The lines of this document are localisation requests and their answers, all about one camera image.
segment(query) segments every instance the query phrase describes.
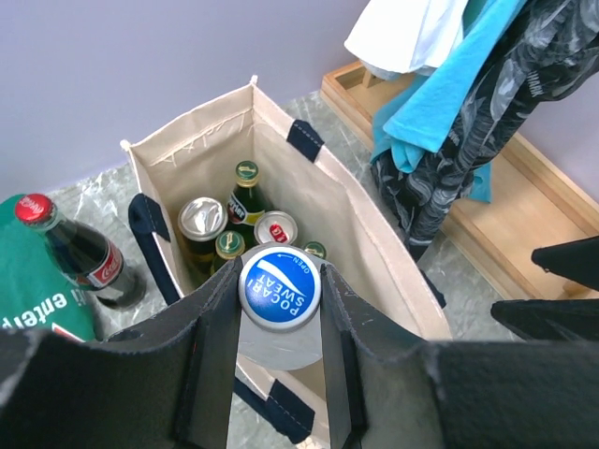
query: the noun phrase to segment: bottle cap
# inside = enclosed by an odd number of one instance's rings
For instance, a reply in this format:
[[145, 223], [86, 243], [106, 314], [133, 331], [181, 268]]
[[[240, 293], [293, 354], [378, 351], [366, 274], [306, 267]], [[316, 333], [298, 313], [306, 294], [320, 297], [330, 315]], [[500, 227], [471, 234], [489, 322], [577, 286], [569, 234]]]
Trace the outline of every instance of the bottle cap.
[[54, 204], [42, 194], [30, 194], [21, 198], [15, 206], [15, 216], [26, 225], [37, 225], [51, 217]]
[[235, 167], [235, 175], [237, 184], [241, 187], [254, 187], [258, 184], [258, 166], [252, 161], [239, 162]]
[[327, 249], [325, 248], [325, 245], [319, 241], [309, 241], [303, 247], [303, 251], [308, 254], [315, 255], [323, 260], [327, 259]]
[[266, 248], [243, 266], [239, 294], [243, 310], [261, 328], [289, 332], [318, 309], [320, 275], [310, 257], [292, 247]]
[[239, 232], [225, 231], [216, 238], [216, 253], [223, 259], [234, 259], [245, 251], [245, 242]]

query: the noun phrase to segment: can lid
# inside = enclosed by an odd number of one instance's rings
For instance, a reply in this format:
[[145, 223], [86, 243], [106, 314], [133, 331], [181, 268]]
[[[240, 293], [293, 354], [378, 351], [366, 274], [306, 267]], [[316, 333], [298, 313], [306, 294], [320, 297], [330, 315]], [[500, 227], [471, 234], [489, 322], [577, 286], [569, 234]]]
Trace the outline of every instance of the can lid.
[[225, 208], [213, 198], [201, 197], [187, 203], [179, 212], [179, 228], [194, 241], [216, 239], [226, 227]]
[[272, 210], [257, 219], [254, 237], [260, 245], [270, 241], [291, 245], [298, 237], [298, 224], [288, 213]]
[[320, 276], [314, 262], [290, 246], [254, 254], [243, 266], [238, 288], [247, 316], [271, 332], [304, 326], [320, 303]]

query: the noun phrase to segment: marble floor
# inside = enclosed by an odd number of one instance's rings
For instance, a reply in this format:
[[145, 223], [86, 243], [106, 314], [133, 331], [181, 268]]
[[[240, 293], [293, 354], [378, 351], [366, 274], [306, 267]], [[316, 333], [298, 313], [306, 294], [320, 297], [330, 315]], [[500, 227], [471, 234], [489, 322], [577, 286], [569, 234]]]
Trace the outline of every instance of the marble floor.
[[[397, 221], [390, 210], [378, 198], [369, 170], [370, 152], [320, 99], [318, 93], [292, 101], [285, 106], [285, 110], [292, 117], [306, 120], [313, 125], [327, 142], [329, 149], [361, 182], [389, 222], [392, 225], [396, 224]], [[127, 205], [135, 191], [131, 168], [123, 166], [52, 194], [66, 215], [93, 225], [113, 239], [123, 250], [125, 257], [148, 279], [148, 298], [143, 304], [124, 313], [108, 311], [104, 314], [107, 335], [146, 319], [165, 307], [164, 300], [159, 296], [139, 248], [128, 230]], [[446, 296], [445, 313], [455, 339], [516, 339], [489, 314], [492, 303], [501, 299], [498, 293], [451, 241], [439, 235], [419, 265]], [[294, 446], [277, 434], [239, 398], [234, 397], [228, 447], [257, 449]]]

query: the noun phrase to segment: bag handle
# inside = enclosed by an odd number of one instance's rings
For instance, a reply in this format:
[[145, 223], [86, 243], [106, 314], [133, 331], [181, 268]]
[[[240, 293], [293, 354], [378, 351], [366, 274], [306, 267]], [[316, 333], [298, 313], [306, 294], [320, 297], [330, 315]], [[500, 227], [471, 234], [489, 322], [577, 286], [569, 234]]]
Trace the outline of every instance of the bag handle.
[[303, 154], [310, 162], [314, 162], [325, 141], [320, 138], [314, 128], [303, 120], [294, 120], [287, 135], [287, 142]]
[[[168, 273], [154, 237], [155, 233], [162, 239], [170, 241], [160, 205], [144, 194], [135, 195], [129, 204], [129, 226], [160, 293], [168, 305], [175, 303], [181, 297]], [[303, 442], [312, 433], [314, 411], [279, 381], [274, 381], [266, 400], [237, 377], [235, 377], [233, 391], [292, 443]]]
[[168, 274], [154, 234], [170, 241], [167, 224], [160, 205], [144, 194], [137, 194], [129, 203], [129, 226], [146, 259], [160, 293], [168, 305], [180, 299], [179, 292]]

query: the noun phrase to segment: white cloth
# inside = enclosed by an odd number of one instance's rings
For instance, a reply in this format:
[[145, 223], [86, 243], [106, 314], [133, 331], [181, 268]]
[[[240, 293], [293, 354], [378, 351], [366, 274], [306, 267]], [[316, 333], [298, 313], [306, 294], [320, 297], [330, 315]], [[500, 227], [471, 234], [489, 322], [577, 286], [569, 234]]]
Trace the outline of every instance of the white cloth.
[[371, 0], [345, 47], [380, 69], [409, 73], [439, 67], [462, 41], [468, 0]]

